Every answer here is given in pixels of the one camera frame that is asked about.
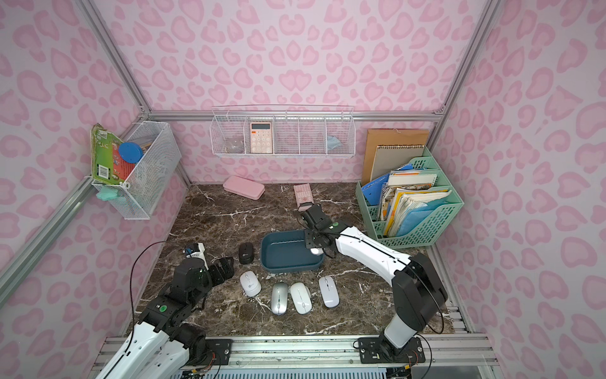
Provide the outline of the white slim mouse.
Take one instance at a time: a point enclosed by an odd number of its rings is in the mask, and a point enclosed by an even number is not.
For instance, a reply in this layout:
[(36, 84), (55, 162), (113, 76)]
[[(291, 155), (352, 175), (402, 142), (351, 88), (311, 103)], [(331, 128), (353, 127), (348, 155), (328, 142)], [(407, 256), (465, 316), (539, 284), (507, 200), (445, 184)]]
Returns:
[(299, 314), (308, 314), (312, 310), (311, 293), (306, 285), (295, 283), (290, 286), (289, 292)]

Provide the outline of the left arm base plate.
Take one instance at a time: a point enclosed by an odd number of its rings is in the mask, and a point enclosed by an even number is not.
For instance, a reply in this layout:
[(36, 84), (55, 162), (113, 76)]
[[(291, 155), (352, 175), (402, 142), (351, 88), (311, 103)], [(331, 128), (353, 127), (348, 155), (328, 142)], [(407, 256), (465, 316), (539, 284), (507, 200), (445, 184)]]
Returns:
[(188, 366), (206, 367), (227, 365), (230, 361), (232, 339), (201, 338), (189, 348)]

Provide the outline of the black mouse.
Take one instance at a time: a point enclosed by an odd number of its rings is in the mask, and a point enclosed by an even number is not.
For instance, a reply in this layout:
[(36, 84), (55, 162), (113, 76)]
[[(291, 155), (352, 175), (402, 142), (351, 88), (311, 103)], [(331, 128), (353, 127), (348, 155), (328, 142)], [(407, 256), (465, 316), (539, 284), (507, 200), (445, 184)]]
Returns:
[(250, 265), (254, 262), (255, 250), (252, 243), (242, 243), (238, 247), (238, 261), (241, 265)]

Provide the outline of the silver grey mouse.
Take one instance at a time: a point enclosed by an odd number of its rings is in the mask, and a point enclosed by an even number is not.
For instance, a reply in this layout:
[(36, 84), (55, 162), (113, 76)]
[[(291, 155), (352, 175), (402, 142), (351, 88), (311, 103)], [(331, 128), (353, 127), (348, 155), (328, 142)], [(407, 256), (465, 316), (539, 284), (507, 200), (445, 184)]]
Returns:
[(284, 282), (275, 284), (271, 293), (271, 312), (274, 315), (284, 315), (287, 312), (289, 286)]

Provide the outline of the white round mouse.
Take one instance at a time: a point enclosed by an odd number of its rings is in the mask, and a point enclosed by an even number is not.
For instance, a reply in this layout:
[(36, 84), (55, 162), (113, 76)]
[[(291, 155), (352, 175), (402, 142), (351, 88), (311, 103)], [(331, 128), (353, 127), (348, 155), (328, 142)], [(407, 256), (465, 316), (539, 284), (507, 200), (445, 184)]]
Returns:
[(253, 298), (260, 294), (262, 286), (257, 278), (256, 273), (253, 271), (247, 271), (241, 274), (239, 280), (243, 292), (247, 297)]

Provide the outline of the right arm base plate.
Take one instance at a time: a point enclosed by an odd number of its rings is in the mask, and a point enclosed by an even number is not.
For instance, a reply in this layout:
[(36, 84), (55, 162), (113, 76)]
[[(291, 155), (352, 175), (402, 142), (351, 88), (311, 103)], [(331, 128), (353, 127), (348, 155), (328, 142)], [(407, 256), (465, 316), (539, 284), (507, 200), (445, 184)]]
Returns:
[(361, 337), (352, 344), (358, 351), (362, 364), (398, 363), (417, 365), (425, 363), (425, 351), (421, 339), (414, 336), (404, 347), (394, 347), (383, 336)]

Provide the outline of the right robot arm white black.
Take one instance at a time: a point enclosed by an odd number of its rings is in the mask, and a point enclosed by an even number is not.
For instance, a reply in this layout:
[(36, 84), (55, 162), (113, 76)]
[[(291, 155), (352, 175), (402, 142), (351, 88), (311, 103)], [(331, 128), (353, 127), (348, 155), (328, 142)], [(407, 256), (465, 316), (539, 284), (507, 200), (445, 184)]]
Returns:
[(448, 294), (424, 254), (410, 256), (393, 250), (345, 221), (332, 220), (320, 205), (310, 206), (299, 218), (312, 249), (353, 258), (390, 284), (395, 315), (380, 333), (378, 347), (393, 355), (399, 353), (442, 312)]

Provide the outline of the dark teal storage box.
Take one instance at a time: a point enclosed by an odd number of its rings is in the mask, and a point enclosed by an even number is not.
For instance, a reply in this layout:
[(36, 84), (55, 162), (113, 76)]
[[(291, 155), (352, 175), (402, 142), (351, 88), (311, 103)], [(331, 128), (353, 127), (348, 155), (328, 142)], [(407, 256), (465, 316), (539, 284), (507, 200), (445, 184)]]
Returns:
[(262, 239), (260, 262), (269, 273), (299, 273), (320, 268), (324, 256), (306, 247), (303, 230), (273, 232)]

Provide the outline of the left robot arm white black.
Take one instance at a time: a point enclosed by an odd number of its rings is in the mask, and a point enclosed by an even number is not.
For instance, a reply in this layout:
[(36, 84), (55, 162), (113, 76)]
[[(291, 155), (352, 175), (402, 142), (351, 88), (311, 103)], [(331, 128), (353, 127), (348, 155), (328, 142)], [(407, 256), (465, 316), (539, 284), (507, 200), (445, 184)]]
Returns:
[(97, 377), (171, 378), (187, 366), (216, 371), (227, 366), (233, 341), (209, 339), (202, 328), (186, 320), (213, 287), (234, 274), (232, 257), (222, 257), (210, 266), (200, 257), (186, 258)]

